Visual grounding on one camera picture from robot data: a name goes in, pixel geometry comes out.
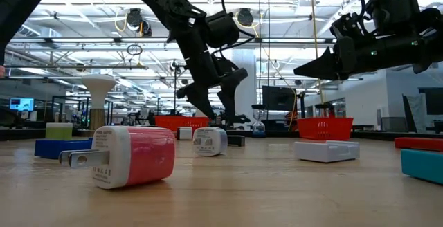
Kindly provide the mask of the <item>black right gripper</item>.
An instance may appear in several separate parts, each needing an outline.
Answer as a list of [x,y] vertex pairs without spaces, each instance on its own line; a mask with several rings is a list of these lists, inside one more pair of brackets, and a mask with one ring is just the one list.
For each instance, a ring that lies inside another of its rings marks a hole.
[[346,80],[357,73],[398,66],[395,59],[397,49],[398,38],[395,36],[373,39],[360,47],[351,37],[339,37],[334,45],[334,55],[327,47],[319,58],[295,68],[293,72],[321,80]]

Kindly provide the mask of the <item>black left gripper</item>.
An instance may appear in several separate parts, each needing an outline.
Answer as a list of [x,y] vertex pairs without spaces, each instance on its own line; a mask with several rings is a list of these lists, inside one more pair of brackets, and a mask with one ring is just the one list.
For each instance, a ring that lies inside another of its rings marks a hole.
[[205,116],[214,120],[215,113],[208,99],[208,90],[221,86],[217,95],[225,107],[226,122],[233,124],[236,117],[235,90],[248,77],[247,71],[230,60],[214,60],[203,37],[196,30],[176,37],[176,41],[193,79],[193,83],[177,91],[177,97],[186,97]]

